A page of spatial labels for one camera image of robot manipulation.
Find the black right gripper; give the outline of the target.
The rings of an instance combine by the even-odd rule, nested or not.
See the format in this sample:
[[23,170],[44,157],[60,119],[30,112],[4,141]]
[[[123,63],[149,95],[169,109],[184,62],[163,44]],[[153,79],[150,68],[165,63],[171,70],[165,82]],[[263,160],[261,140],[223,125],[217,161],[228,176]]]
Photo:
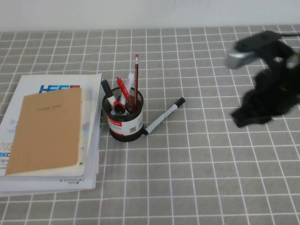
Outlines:
[[254,88],[245,94],[245,104],[231,113],[239,128],[265,124],[270,116],[282,115],[300,103],[300,64],[264,69],[255,76]]

